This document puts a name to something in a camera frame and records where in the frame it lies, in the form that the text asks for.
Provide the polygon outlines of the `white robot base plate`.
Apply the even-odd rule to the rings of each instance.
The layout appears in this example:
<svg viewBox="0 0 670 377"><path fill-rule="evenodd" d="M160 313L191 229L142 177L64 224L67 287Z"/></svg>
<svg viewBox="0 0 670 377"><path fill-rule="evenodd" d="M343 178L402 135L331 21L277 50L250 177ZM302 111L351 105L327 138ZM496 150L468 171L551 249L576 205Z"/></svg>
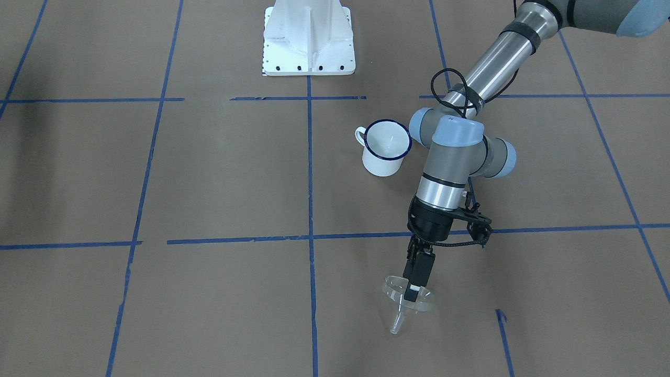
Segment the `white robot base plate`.
<svg viewBox="0 0 670 377"><path fill-rule="evenodd" d="M263 75L334 76L355 71L352 15L340 1L276 1L265 9Z"/></svg>

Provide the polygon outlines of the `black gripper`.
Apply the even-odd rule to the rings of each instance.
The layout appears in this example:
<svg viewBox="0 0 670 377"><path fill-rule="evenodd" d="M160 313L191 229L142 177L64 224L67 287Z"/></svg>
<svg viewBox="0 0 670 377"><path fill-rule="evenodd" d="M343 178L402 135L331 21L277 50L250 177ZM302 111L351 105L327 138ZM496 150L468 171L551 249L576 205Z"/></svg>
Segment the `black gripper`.
<svg viewBox="0 0 670 377"><path fill-rule="evenodd" d="M438 244L445 242L452 229L454 217L450 212L431 207L414 196L408 208L407 227L412 234L423 241ZM407 262L403 277L407 280L404 299L416 302L421 288L428 285L435 254L431 250L422 250L417 237L411 237L407 248Z"/></svg>

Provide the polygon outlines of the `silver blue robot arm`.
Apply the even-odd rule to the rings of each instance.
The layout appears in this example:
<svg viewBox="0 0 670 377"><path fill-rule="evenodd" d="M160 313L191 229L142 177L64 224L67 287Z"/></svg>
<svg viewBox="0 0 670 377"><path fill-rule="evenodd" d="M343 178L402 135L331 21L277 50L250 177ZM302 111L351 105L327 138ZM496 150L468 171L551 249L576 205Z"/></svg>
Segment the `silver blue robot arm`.
<svg viewBox="0 0 670 377"><path fill-rule="evenodd" d="M515 167L517 153L504 139L489 138L475 117L511 83L521 65L544 41L563 28L586 29L619 37L644 37L668 20L668 1L524 1L515 18L483 53L468 74L459 77L440 108L423 108L410 119L411 138L429 153L408 210L408 246L402 299L415 302L429 281L433 247L447 247L453 222L467 224L471 244L485 245L491 220L479 213L471 177L500 178ZM466 196L464 207L460 205Z"/></svg>

